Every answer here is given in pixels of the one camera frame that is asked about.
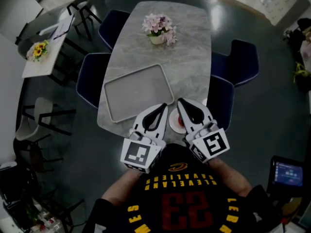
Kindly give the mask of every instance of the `white marker cube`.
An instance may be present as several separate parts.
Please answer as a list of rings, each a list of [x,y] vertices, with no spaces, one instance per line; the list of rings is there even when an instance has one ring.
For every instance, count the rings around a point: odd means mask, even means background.
[[[161,146],[154,146],[125,138],[121,162],[128,168],[149,173],[161,156]]]
[[[202,163],[205,163],[229,149],[230,146],[224,129],[219,129],[198,139],[194,139],[190,145],[190,150]]]

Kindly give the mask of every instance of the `pink flowers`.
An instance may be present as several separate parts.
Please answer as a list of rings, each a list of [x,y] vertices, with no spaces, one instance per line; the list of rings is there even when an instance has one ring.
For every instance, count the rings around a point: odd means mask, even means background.
[[[148,36],[160,36],[162,41],[167,42],[167,45],[177,41],[176,26],[172,27],[172,20],[167,15],[151,13],[144,19],[142,28],[149,32]]]

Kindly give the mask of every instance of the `marble tabletop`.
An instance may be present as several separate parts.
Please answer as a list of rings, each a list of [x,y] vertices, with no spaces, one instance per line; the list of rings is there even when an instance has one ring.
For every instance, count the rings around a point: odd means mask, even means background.
[[[146,15],[166,14],[177,26],[175,44],[153,45],[142,23]],[[161,64],[171,86],[175,101],[178,98],[202,102],[208,96],[211,67],[210,25],[205,10],[175,2],[140,2],[132,11],[113,48],[104,83],[120,75],[152,64]],[[110,120],[104,87],[98,108],[98,125],[112,133],[128,137],[135,118],[120,123]],[[182,143],[184,135],[175,133],[167,122],[166,143]]]
[[[61,47],[67,37],[67,33],[63,34],[61,37],[58,37],[56,39],[55,36],[59,35],[62,30],[62,26],[65,24],[68,24],[72,21],[73,16],[69,16],[63,20],[61,20],[59,23],[52,25],[40,32],[40,35],[44,35],[44,33],[55,27],[58,26],[58,28],[53,33],[51,39],[49,40],[49,46],[48,46],[48,55],[44,57],[43,60],[40,60],[38,62],[33,61],[26,61],[26,65],[24,68],[24,72],[22,77],[23,78],[30,78],[30,77],[37,77],[37,76],[46,76],[51,75],[55,66],[55,62],[57,59],[57,56],[61,50]]]

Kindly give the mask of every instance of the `gray tray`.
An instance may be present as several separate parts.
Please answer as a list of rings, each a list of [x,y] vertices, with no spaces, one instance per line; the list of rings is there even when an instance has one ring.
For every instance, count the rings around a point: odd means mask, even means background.
[[[137,116],[150,106],[174,102],[162,65],[155,64],[104,83],[111,121],[117,123]]]

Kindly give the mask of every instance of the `small plate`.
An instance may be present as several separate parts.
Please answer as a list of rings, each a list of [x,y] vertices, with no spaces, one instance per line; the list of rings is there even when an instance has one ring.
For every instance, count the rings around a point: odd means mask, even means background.
[[[171,112],[170,117],[169,117],[170,127],[172,128],[172,130],[174,130],[178,134],[185,134],[186,129],[184,126],[180,125],[180,123],[178,122],[178,118],[179,118],[179,113],[178,113],[177,108],[175,108]]]

